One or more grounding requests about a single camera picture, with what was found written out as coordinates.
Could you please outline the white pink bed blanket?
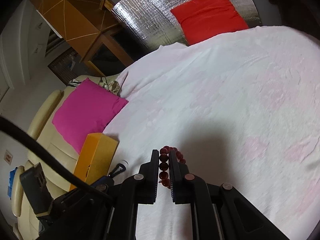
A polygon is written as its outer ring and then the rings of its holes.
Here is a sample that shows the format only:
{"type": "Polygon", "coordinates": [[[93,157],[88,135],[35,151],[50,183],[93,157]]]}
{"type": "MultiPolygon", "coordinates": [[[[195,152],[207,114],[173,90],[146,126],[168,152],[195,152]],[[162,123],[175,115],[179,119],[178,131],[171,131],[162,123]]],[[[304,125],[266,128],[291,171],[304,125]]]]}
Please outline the white pink bed blanket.
{"type": "Polygon", "coordinates": [[[319,221],[319,41],[256,27],[161,46],[117,78],[127,105],[104,129],[128,162],[177,148],[207,183],[232,184],[289,239],[319,221]]]}

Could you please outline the cream leather headboard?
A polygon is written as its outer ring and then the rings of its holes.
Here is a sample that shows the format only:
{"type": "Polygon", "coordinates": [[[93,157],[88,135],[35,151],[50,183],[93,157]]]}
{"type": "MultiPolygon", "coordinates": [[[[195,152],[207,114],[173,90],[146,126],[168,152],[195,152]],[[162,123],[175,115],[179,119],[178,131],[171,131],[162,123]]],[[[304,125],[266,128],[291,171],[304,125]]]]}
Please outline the cream leather headboard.
{"type": "MultiPolygon", "coordinates": [[[[85,79],[98,83],[97,77],[81,77],[79,80],[84,81],[85,79]]],[[[24,145],[29,150],[28,161],[15,173],[11,207],[13,214],[17,217],[17,231],[23,239],[36,239],[43,229],[20,182],[20,175],[24,171],[40,163],[48,191],[53,199],[74,189],[63,174],[74,173],[80,153],[76,153],[74,148],[63,139],[52,124],[52,119],[67,96],[75,89],[75,87],[67,87],[65,90],[52,92],[36,113],[27,133],[24,133],[22,137],[24,145]]]]}

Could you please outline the wooden pillar cabinet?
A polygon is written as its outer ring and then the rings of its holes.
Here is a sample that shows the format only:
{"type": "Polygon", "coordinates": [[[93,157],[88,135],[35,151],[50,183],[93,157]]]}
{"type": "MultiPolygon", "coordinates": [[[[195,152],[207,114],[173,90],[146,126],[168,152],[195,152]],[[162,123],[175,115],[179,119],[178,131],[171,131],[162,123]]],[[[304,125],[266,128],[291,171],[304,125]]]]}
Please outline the wooden pillar cabinet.
{"type": "Polygon", "coordinates": [[[133,59],[114,39],[121,25],[100,0],[30,0],[96,76],[118,74],[133,59]]]}

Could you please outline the phone on gripper mount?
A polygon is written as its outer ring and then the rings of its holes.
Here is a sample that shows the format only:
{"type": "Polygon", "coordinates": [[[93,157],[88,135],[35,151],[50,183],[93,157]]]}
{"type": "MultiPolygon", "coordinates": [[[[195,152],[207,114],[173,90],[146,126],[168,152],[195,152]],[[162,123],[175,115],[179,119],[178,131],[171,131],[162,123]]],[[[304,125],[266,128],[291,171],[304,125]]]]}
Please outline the phone on gripper mount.
{"type": "Polygon", "coordinates": [[[52,208],[53,198],[48,191],[47,181],[40,163],[20,175],[23,191],[36,216],[47,216],[52,208]]]}

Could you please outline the magenta pillow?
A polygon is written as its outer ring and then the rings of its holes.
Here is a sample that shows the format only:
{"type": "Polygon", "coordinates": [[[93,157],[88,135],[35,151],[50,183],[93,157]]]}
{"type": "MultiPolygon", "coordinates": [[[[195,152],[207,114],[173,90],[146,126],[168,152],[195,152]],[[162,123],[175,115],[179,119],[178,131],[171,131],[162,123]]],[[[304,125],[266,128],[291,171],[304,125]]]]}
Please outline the magenta pillow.
{"type": "Polygon", "coordinates": [[[85,79],[67,96],[56,111],[52,124],[79,154],[87,135],[103,132],[127,103],[126,99],[85,79]]]}

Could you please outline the red pillow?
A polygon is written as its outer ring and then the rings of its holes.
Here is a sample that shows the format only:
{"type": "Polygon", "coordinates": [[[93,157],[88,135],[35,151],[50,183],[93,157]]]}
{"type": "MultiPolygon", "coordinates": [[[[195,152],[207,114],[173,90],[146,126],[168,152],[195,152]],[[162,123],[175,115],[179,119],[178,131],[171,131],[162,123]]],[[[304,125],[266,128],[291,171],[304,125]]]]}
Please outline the red pillow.
{"type": "Polygon", "coordinates": [[[189,45],[249,28],[230,0],[190,0],[170,12],[180,24],[189,45]]]}

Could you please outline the patterned cloth behind pillow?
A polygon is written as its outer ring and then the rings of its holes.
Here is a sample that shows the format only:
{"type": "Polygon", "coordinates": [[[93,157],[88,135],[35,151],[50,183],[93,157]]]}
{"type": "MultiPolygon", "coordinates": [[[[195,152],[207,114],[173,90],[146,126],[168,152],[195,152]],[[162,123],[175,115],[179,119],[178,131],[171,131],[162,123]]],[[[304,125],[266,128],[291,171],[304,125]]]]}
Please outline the patterned cloth behind pillow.
{"type": "MultiPolygon", "coordinates": [[[[82,81],[77,80],[77,79],[73,79],[73,80],[69,81],[67,86],[76,88],[81,83],[82,83],[82,81]]],[[[116,80],[108,80],[105,77],[99,77],[97,84],[100,87],[102,87],[103,89],[108,90],[109,92],[111,92],[114,95],[118,95],[120,92],[120,85],[116,80]]]]}

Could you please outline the orange cardboard jewelry box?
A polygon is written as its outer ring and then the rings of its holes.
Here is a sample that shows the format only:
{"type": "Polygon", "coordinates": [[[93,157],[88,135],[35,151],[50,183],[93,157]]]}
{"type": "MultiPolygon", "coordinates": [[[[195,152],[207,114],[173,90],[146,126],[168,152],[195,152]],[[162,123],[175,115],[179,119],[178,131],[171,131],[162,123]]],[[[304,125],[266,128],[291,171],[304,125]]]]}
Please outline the orange cardboard jewelry box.
{"type": "Polygon", "coordinates": [[[76,162],[74,175],[91,185],[107,174],[119,142],[103,133],[91,133],[76,162]]]}

